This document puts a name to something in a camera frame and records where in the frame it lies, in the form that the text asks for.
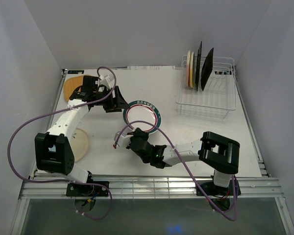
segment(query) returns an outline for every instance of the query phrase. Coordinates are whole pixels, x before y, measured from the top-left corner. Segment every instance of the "table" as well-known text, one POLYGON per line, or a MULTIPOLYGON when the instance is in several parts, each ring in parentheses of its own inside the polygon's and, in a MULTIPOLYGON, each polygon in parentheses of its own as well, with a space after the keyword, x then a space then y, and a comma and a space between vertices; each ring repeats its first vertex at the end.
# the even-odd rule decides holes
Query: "table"
MULTIPOLYGON (((237 94, 237 109, 225 120, 209 120, 199 117, 184 116, 177 113, 175 96, 180 77, 179 70, 114 70, 117 85, 130 103, 134 100, 145 100, 157 107, 161 114, 161 129, 174 144, 188 143, 202 137, 205 131, 234 139, 241 144, 238 177, 261 177, 257 155, 252 144, 248 124, 237 94)), ((97 75, 96 70, 85 70, 84 74, 97 75)), ((109 71, 101 70, 107 75, 109 71)), ((66 80, 77 76, 67 74, 66 80)), ((63 90, 56 110, 65 108, 63 90)), ((60 115, 55 115, 55 122, 60 115)), ((94 175, 116 176, 150 176, 150 177, 187 177, 182 164, 165 169, 157 169, 144 164, 132 151, 114 149, 113 137, 124 127, 122 113, 107 114, 102 107, 94 107, 83 118, 78 128, 89 136, 90 149, 86 156, 77 162, 81 167, 94 175)), ((168 144, 161 133, 156 132, 149 137, 151 144, 168 144)), ((196 177, 207 177, 213 169, 203 162, 187 163, 196 177)))

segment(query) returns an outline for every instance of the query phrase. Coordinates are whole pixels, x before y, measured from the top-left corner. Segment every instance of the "wire basket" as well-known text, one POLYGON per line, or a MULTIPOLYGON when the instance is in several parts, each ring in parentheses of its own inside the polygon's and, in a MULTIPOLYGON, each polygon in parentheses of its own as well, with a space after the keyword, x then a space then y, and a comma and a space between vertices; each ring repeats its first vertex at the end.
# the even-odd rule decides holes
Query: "wire basket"
MULTIPOLYGON (((205 59, 205 56, 200 59, 200 73, 205 59)), ((183 55, 176 96, 177 111, 184 115, 225 119, 236 109, 234 59, 213 58, 213 70, 204 91, 200 84, 198 91, 186 85, 186 60, 187 55, 183 55)))

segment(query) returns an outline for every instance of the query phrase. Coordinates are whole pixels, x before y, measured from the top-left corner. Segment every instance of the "metal frame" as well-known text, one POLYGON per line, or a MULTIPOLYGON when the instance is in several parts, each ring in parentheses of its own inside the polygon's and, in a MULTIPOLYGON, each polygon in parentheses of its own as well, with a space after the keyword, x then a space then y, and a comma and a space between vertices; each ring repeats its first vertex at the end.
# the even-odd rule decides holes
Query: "metal frame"
MULTIPOLYGON (((64 70, 62 78, 59 82, 58 90, 50 111, 55 111, 63 83, 68 70, 64 70)), ((246 108, 242 99, 242 95, 237 84, 238 94, 244 110, 245 118, 248 123, 249 131, 252 137, 255 152, 257 153, 258 163, 262 178, 239 178, 239 184, 242 195, 240 197, 271 197, 275 198, 277 207, 286 231, 286 234, 293 235, 294 227, 285 204, 285 198, 282 188, 277 178, 272 178, 268 175, 266 167, 261 156, 258 143, 252 130, 250 120, 248 118, 246 108)), ((51 126, 53 117, 49 117, 46 129, 51 126)), ((60 175, 49 173, 38 173, 36 164, 33 166, 31 178, 35 180, 45 179, 60 179, 60 175)), ((163 178, 163 177, 111 177, 111 176, 96 176, 98 181, 108 180, 110 189, 114 199, 171 199, 171 198, 204 198, 196 196, 195 184, 190 178, 163 178)), ((199 181, 204 181, 209 178, 198 178, 199 181)), ((66 197, 66 183, 49 183, 35 184, 24 183, 20 192, 20 198, 16 216, 13 222, 11 234, 20 234, 25 221, 30 199, 71 199, 66 197)))

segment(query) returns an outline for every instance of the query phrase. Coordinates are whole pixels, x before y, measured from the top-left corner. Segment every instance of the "white wall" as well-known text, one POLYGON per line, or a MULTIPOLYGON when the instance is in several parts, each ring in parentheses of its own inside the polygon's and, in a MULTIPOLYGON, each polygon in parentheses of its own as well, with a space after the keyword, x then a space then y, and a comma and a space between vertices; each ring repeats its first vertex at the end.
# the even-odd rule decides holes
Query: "white wall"
POLYGON ((62 68, 239 60, 271 0, 24 0, 62 68))
MULTIPOLYGON (((50 109, 61 70, 23 0, 0 0, 0 235, 9 234, 22 181, 8 165, 6 148, 24 121, 50 109)), ((12 157, 28 175, 34 137, 46 120, 30 124, 16 137, 12 157)))
POLYGON ((274 0, 238 64, 238 80, 269 173, 294 222, 294 0, 274 0))

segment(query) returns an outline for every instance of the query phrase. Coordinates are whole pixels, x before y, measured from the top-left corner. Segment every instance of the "plate in dish rack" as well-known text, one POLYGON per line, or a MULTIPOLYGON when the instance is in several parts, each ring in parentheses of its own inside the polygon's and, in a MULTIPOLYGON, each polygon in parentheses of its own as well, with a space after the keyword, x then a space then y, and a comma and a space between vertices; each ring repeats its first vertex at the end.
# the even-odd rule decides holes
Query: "plate in dish rack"
MULTIPOLYGON (((161 116, 158 109, 153 104, 144 100, 136 100, 130 102, 129 106, 129 109, 124 109, 123 111, 123 119, 126 124, 129 124, 133 121, 142 120, 154 124, 156 127, 160 127, 161 116)), ((156 128, 139 122, 130 125, 129 128, 132 130, 140 128, 142 131, 149 134, 157 131, 156 128)))

